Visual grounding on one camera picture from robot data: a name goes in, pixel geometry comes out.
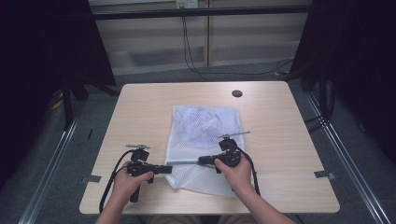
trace metal rod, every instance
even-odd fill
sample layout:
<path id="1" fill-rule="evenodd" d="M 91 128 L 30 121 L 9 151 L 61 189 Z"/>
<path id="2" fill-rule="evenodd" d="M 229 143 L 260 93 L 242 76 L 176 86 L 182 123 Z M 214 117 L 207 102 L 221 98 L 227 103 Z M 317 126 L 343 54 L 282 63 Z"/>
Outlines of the metal rod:
<path id="1" fill-rule="evenodd" d="M 145 11 L 110 11 L 95 12 L 92 14 L 55 15 L 52 18 L 67 20 L 124 20 L 167 17 L 197 17 L 197 16 L 227 16 L 227 15 L 254 15 L 254 14 L 285 14 L 306 13 L 324 8 L 311 6 L 284 6 L 284 7 L 218 7 L 218 8 L 184 8 Z"/>

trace handheld controller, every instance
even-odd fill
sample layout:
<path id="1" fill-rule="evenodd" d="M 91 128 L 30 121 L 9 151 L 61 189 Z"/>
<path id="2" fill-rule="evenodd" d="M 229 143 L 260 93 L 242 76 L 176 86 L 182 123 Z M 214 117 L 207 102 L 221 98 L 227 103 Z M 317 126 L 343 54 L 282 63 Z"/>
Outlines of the handheld controller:
<path id="1" fill-rule="evenodd" d="M 152 172 L 155 175 L 158 174 L 172 174 L 172 166 L 164 166 L 164 165 L 153 165 L 146 163 L 147 158 L 149 157 L 149 152 L 145 150 L 145 148 L 149 148 L 144 145 L 137 146 L 129 146 L 129 147 L 137 147 L 137 149 L 132 153 L 131 161 L 128 163 L 127 171 L 131 176 L 139 176 L 145 174 L 147 172 Z M 151 184 L 154 181 L 154 177 L 148 180 L 148 183 Z M 137 203 L 139 198 L 140 185 L 137 187 L 137 190 L 130 198 L 131 203 Z"/>

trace white cloth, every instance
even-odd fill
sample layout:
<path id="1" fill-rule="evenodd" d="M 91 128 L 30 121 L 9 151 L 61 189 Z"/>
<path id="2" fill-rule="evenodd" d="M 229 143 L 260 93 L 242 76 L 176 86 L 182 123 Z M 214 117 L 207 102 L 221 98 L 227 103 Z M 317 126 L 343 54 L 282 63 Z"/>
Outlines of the white cloth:
<path id="1" fill-rule="evenodd" d="M 228 106 L 177 105 L 173 109 L 172 130 L 166 149 L 168 161 L 198 161 L 201 156 L 220 154 L 219 138 L 241 133 L 239 110 Z M 242 135 L 233 136 L 244 150 Z M 174 165 L 166 179 L 174 189 L 190 189 L 208 194 L 234 197 L 223 174 L 199 165 Z"/>

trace wooden table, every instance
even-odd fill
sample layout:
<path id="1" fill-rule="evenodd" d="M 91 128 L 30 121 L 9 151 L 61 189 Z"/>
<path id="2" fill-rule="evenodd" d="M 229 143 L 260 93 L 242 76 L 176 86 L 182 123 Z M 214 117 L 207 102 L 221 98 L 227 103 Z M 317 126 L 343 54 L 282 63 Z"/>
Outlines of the wooden table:
<path id="1" fill-rule="evenodd" d="M 240 90 L 242 97 L 232 96 Z M 207 82 L 128 84 L 122 89 L 92 175 L 80 204 L 83 214 L 98 214 L 107 180 L 126 144 L 145 144 L 148 163 L 163 164 L 174 105 L 239 108 L 246 152 L 258 172 L 262 197 L 283 213 L 335 213 L 339 203 L 328 178 L 316 178 L 323 166 L 285 82 Z M 139 202 L 124 214 L 245 214 L 237 198 L 172 189 L 164 175 L 141 186 Z"/>

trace forearm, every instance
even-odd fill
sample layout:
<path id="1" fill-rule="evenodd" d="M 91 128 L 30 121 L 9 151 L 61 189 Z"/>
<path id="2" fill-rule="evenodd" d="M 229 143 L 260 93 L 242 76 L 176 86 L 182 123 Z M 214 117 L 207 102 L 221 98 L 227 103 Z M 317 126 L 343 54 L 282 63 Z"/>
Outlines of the forearm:
<path id="1" fill-rule="evenodd" d="M 105 209 L 102 211 L 99 218 L 96 220 L 95 224 L 115 224 L 120 222 L 120 216 L 124 207 L 124 204 L 121 203 L 122 200 L 116 199 L 115 197 L 110 196 L 108 202 L 105 206 Z"/>
<path id="2" fill-rule="evenodd" d="M 236 195 L 260 224 L 294 223 L 288 217 L 277 211 L 253 189 L 238 190 Z"/>

